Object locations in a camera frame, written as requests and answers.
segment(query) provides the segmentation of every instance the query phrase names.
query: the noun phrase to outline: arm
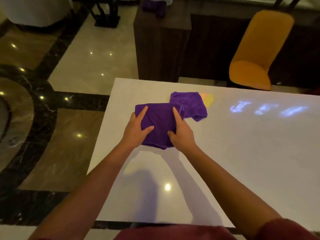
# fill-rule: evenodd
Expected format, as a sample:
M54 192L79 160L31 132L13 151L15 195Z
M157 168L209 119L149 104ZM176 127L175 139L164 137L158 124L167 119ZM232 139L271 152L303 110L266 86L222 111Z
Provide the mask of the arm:
M29 240L85 238L100 213L124 162L132 150L141 145L154 129L154 126L150 126L141 131L141 121L147 109L146 106L137 118L132 113L119 144L87 175L85 181L44 219Z
M206 183L230 221L247 238L253 238L259 229L281 216L266 202L208 157L195 143L193 132L173 109L177 123L174 134L168 132L172 144L189 160Z

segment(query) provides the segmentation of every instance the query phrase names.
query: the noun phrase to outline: white table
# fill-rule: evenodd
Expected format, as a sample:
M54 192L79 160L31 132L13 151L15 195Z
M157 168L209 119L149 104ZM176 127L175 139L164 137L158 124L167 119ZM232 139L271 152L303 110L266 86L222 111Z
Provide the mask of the white table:
M200 148L283 217L320 230L319 96L116 78L88 172L136 104L169 102L174 91L211 93L208 117L186 119ZM147 146L130 155L97 220L233 227L182 153Z

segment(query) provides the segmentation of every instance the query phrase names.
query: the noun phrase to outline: hand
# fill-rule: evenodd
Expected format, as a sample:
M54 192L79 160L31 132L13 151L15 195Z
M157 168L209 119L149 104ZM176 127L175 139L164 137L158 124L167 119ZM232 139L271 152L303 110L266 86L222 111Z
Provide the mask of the hand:
M141 130L141 121L147 110L148 106L145 106L137 117L134 112L132 113L129 123L124 130L120 144L134 149L140 146L146 136L155 128L154 126L149 126L148 128Z
M177 131L176 133L168 131L168 135L174 147L184 154L186 150L194 149L197 145L192 129L185 120L181 119L181 116L175 107L173 108L173 115L176 120Z

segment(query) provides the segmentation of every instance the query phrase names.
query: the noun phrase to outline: folded purple cloth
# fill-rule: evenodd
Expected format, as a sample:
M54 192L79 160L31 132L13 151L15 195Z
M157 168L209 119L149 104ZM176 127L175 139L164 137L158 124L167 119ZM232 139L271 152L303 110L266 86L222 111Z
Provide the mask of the folded purple cloth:
M145 106L148 106L148 110L141 122L141 129L144 130L151 125L154 125L154 129L146 136L142 145L163 150L173 147L168 136L168 131L175 133L177 128L172 109L175 107L181 118L184 119L183 105L173 103L138 104L135 107L135 115L138 116Z
M165 1L143 0L142 10L145 12L154 12L156 17L163 18L166 15L167 3Z
M207 108L198 92L173 92L169 103L183 105L185 118L200 121L208 116Z

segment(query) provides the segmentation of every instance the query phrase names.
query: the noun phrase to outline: shirt sleeve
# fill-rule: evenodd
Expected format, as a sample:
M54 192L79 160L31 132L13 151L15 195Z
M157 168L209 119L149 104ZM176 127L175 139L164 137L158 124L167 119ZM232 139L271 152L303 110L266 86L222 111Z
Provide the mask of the shirt sleeve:
M289 219L274 219L261 227L255 240L317 240L298 223Z

